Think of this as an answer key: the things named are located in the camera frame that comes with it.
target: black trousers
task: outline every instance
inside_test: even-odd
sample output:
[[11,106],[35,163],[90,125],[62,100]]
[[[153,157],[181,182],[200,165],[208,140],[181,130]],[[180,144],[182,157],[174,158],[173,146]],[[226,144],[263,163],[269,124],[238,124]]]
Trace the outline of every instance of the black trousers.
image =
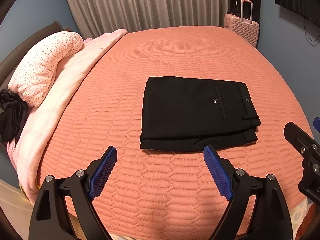
[[245,83],[150,77],[142,108],[141,149],[200,152],[256,141],[260,119]]

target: gray curtain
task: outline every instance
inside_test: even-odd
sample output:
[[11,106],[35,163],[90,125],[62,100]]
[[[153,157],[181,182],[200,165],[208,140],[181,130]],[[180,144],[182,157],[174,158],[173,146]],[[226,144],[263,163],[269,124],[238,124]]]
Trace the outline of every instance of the gray curtain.
[[67,0],[83,38],[126,28],[223,26],[228,0]]

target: blue wall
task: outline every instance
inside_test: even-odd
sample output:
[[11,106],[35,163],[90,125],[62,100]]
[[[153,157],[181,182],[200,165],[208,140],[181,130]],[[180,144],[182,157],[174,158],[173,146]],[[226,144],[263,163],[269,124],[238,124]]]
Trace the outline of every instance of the blue wall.
[[[67,0],[16,0],[0,25],[0,62],[26,38],[54,21],[78,32]],[[0,179],[19,187],[17,173],[2,148]]]
[[[275,0],[261,0],[260,21],[258,50],[290,86],[313,127],[313,119],[320,116],[320,45],[305,36],[304,18]],[[313,40],[320,34],[308,20],[306,30]],[[320,143],[320,134],[313,130],[313,135]]]

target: curved pillow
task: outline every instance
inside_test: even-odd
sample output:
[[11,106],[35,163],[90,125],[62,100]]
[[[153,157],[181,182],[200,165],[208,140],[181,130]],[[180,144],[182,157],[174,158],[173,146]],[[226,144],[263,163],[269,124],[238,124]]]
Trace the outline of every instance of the curved pillow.
[[29,107],[39,106],[53,85],[58,62],[77,53],[83,44],[75,32],[54,33],[33,46],[12,75],[8,88]]

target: black cloth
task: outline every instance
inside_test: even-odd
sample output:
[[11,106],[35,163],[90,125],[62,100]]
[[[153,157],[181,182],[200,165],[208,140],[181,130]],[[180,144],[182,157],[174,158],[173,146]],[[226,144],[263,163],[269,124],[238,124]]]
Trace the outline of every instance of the black cloth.
[[245,83],[150,77],[142,108],[141,149],[200,152],[256,141],[260,119]]
[[0,136],[2,142],[12,141],[17,143],[22,128],[28,117],[28,104],[18,94],[2,89],[0,91]]

